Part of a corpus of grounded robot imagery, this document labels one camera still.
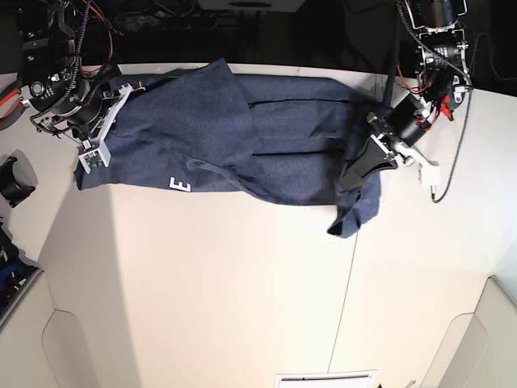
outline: dark blue cloth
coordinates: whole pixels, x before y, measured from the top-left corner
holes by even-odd
[[[160,78],[136,79],[153,85]],[[349,237],[379,208],[378,175],[348,192],[337,182],[368,136],[362,123],[374,103],[334,80],[234,75],[217,61],[128,101],[106,138],[110,166],[87,175],[79,165],[77,184],[170,189],[174,177],[192,192],[337,205],[329,233]]]

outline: garment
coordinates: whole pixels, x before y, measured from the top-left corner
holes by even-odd
[[[217,61],[128,101],[106,138],[110,166],[87,175],[79,164],[78,187],[244,191],[275,204],[337,205],[329,233],[349,237],[379,207],[378,175],[348,192],[337,183],[365,142],[374,103],[334,80],[235,75]]]

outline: navy blue pants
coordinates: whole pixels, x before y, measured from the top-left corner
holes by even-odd
[[[110,166],[87,175],[79,165],[77,184],[244,191],[275,204],[337,205],[328,231],[349,237],[379,208],[378,175],[351,191],[337,183],[368,136],[362,123],[373,104],[334,80],[235,75],[217,61],[128,101],[106,138]]]

